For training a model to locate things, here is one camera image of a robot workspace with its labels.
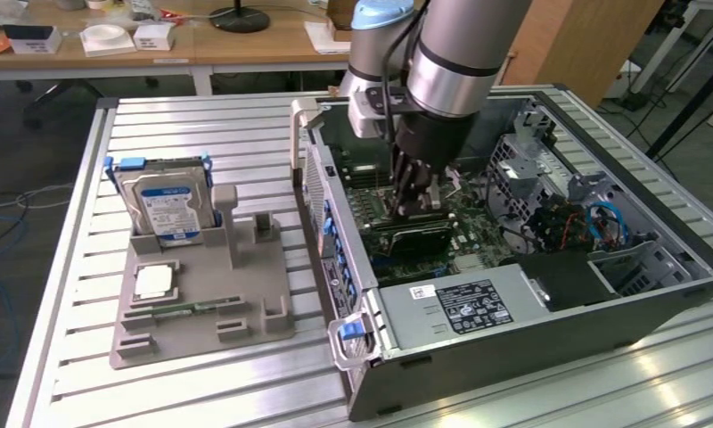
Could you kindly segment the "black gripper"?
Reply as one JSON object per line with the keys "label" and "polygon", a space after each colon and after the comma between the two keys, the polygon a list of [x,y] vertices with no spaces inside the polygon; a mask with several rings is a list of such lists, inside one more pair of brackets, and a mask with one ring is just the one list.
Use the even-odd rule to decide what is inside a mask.
{"label": "black gripper", "polygon": [[476,115],[464,118],[442,118],[425,112],[404,114],[393,142],[392,175],[418,161],[432,174],[440,174],[456,159],[476,122]]}

